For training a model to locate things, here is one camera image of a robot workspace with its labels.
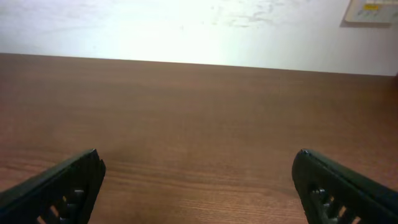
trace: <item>wooden table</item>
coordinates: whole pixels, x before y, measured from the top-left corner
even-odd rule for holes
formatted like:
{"label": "wooden table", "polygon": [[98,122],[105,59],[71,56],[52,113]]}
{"label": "wooden table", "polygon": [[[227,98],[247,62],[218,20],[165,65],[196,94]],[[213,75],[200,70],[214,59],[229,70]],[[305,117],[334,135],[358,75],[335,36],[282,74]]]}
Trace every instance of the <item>wooden table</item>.
{"label": "wooden table", "polygon": [[312,148],[398,190],[393,77],[0,55],[0,189],[95,147],[91,223],[306,223]]}

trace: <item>wood grain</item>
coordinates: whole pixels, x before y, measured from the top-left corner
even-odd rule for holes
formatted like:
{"label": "wood grain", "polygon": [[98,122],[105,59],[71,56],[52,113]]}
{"label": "wood grain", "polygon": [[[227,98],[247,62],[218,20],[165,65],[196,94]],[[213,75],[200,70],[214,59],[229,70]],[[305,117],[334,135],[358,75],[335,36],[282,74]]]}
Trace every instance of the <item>wood grain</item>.
{"label": "wood grain", "polygon": [[306,223],[303,147],[398,190],[392,77],[0,55],[0,190],[95,147],[91,223]]}

